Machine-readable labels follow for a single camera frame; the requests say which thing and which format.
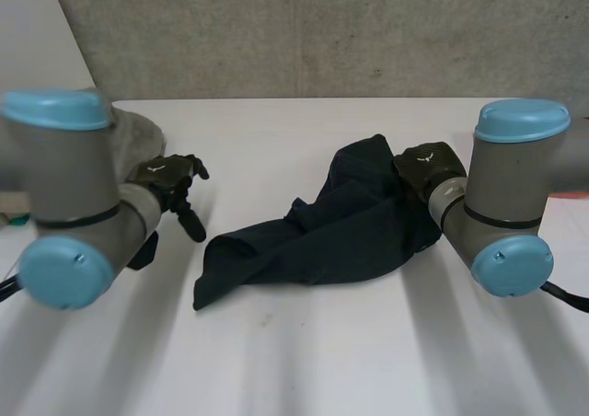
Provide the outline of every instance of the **dark fabric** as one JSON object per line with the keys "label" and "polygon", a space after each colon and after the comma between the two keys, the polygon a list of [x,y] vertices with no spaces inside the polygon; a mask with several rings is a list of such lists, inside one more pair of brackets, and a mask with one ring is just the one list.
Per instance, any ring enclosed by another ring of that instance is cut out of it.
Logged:
{"label": "dark fabric", "polygon": [[394,271],[440,235],[378,134],[336,153],[313,204],[297,198],[282,220],[213,239],[193,306],[208,306],[241,284],[370,280]]}

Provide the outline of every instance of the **blue joint cover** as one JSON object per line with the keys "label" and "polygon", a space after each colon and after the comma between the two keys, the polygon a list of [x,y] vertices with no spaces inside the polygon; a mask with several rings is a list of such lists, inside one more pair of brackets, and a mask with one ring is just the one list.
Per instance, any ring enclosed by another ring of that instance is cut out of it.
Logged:
{"label": "blue joint cover", "polygon": [[472,277],[495,296],[521,296],[545,283],[554,267],[549,245],[534,235],[500,239],[484,248],[471,267]]}
{"label": "blue joint cover", "polygon": [[571,115],[558,101],[498,100],[480,110],[475,136],[490,143],[535,142],[563,132],[569,124]]}
{"label": "blue joint cover", "polygon": [[93,246],[70,237],[43,237],[22,253],[18,284],[53,308],[92,304],[114,281],[110,262]]}
{"label": "blue joint cover", "polygon": [[10,91],[4,95],[1,113],[14,122],[64,131],[94,131],[109,125],[102,99],[90,91]]}

